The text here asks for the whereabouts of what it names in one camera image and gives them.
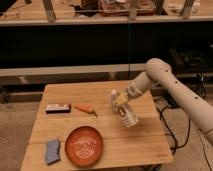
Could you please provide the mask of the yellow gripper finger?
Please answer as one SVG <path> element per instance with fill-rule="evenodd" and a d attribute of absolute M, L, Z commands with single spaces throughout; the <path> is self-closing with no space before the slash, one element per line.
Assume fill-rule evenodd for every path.
<path fill-rule="evenodd" d="M 125 103 L 128 102 L 128 98 L 127 98 L 127 94 L 121 92 L 120 94 L 118 94 L 114 100 L 114 105 L 115 106 L 121 106 Z"/>

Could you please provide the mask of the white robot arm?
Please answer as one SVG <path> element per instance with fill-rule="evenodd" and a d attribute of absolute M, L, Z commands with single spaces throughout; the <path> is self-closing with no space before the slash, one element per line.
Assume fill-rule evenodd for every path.
<path fill-rule="evenodd" d="M 172 73 L 171 66 L 159 58 L 149 59 L 145 69 L 122 91 L 112 90 L 113 109 L 121 115 L 127 128 L 138 123 L 128 102 L 142 96 L 154 84 L 160 84 L 185 111 L 206 140 L 213 145 L 213 106 L 181 83 Z"/>

